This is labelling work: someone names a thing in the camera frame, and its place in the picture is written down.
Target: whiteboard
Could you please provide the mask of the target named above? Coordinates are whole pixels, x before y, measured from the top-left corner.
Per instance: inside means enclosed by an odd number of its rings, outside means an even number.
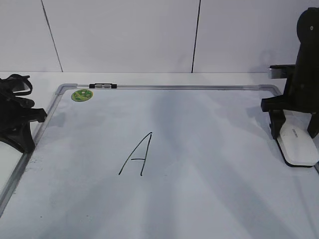
[[[284,163],[260,109],[270,92],[94,90],[82,103],[73,92],[0,219],[1,239],[318,238],[319,176]],[[146,161],[131,160],[148,145]]]

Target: white device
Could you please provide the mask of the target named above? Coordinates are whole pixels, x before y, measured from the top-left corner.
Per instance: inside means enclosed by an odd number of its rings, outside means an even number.
[[[319,161],[319,152],[300,115],[285,111],[286,122],[277,141],[290,166],[312,167]]]

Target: round sticker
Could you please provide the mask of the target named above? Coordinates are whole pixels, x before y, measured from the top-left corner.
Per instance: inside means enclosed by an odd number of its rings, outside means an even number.
[[[78,90],[74,92],[71,96],[71,99],[74,100],[75,102],[84,102],[93,97],[93,92],[90,90]]]

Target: white wall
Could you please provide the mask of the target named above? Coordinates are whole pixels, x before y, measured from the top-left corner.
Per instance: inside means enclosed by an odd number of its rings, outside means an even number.
[[[66,72],[191,72],[199,0],[43,0]],[[294,64],[319,0],[201,0],[194,72]],[[41,0],[0,1],[0,71],[61,71]]]
[[[0,71],[60,71],[40,0],[0,1]]]
[[[190,72],[199,0],[44,0],[67,72]]]
[[[319,0],[202,0],[194,72],[265,72],[294,64],[296,26]]]

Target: black object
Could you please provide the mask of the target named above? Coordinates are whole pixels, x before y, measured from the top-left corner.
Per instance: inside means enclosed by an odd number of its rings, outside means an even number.
[[[295,65],[276,65],[287,77],[284,93],[262,99],[263,112],[269,112],[271,132],[277,139],[286,121],[283,110],[312,114],[308,133],[312,138],[319,133],[319,8],[308,8],[297,23],[300,48]]]
[[[95,84],[90,84],[89,88],[90,89],[95,89],[95,88],[109,88],[109,89],[116,89],[118,87],[117,84],[111,84],[111,83],[95,83]]]
[[[22,153],[30,153],[35,148],[30,122],[44,122],[47,117],[44,109],[31,109],[33,100],[17,97],[31,94],[29,77],[13,74],[0,79],[0,141]]]

